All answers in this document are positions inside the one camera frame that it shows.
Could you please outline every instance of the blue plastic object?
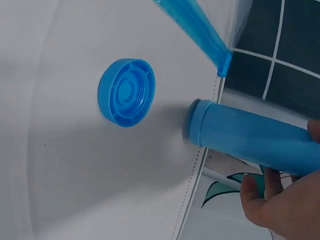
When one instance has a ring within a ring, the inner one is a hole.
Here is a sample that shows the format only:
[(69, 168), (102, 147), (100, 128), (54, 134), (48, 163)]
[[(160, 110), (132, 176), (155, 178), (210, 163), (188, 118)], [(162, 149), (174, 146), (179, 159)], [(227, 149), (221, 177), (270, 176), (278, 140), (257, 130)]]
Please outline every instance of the blue plastic object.
[(153, 0), (193, 39), (226, 77), (232, 52), (226, 47), (196, 0)]
[(113, 123), (132, 127), (147, 115), (155, 90), (155, 74), (146, 61), (120, 59), (110, 65), (100, 80), (98, 105)]
[(190, 114), (193, 144), (297, 176), (320, 169), (320, 144), (307, 130), (201, 100)]

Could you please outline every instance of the blue plastic cap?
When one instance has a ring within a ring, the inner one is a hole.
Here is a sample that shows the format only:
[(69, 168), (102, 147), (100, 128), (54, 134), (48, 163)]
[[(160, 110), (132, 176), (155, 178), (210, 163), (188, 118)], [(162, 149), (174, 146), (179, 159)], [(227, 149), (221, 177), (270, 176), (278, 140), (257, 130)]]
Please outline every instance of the blue plastic cap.
[(198, 100), (189, 115), (189, 139), (193, 144), (200, 147), (203, 147), (200, 142), (202, 123), (207, 109), (212, 103), (211, 100)]
[(156, 79), (152, 67), (141, 59), (120, 59), (104, 72), (98, 87), (98, 105), (111, 122), (129, 128), (148, 113)]

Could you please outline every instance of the teal leaf design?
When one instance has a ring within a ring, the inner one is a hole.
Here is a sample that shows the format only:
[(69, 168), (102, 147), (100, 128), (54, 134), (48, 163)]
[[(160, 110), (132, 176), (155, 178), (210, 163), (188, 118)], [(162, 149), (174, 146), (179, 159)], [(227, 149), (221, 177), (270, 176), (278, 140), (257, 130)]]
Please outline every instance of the teal leaf design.
[(262, 165), (259, 165), (260, 166), (260, 170), (262, 172), (263, 175), (265, 175), (265, 169), (266, 167), (265, 166), (262, 166)]
[(211, 184), (209, 187), (208, 191), (206, 192), (204, 202), (202, 204), (202, 208), (204, 205), (213, 199), (216, 196), (222, 195), (222, 194), (230, 194), (230, 193), (239, 193), (240, 191), (227, 186), (221, 182), (215, 181), (214, 183)]
[[(236, 174), (227, 176), (227, 178), (234, 180), (238, 183), (242, 183), (242, 179), (244, 178), (245, 174), (246, 173), (244, 173), (244, 172), (236, 173)], [(256, 174), (256, 173), (248, 173), (248, 175), (251, 175), (255, 178), (256, 183), (258, 185), (259, 196), (260, 196), (260, 198), (264, 198), (265, 197), (265, 189), (266, 189), (264, 176), (261, 174)]]

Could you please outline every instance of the blue plastic tube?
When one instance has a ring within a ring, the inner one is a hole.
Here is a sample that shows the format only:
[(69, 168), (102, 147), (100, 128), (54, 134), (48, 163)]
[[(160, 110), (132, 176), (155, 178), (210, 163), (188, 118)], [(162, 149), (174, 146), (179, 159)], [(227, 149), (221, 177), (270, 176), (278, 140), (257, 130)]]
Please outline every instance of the blue plastic tube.
[(189, 122), (195, 145), (297, 176), (320, 169), (320, 144), (303, 128), (211, 100), (194, 104)]
[(226, 77), (232, 52), (226, 47), (196, 0), (153, 0), (189, 35)]

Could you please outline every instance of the dark tile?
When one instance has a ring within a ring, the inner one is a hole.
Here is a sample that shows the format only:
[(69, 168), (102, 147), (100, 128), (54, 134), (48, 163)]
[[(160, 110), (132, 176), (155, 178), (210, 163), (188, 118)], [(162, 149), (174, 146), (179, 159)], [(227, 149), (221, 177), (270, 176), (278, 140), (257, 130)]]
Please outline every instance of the dark tile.
[(254, 0), (236, 47), (272, 57), (279, 28), (281, 0)]
[(277, 59), (320, 74), (320, 2), (285, 1)]
[(262, 98), (270, 65), (266, 59), (234, 52), (225, 87)]
[(320, 118), (320, 79), (276, 63), (266, 100), (310, 118)]

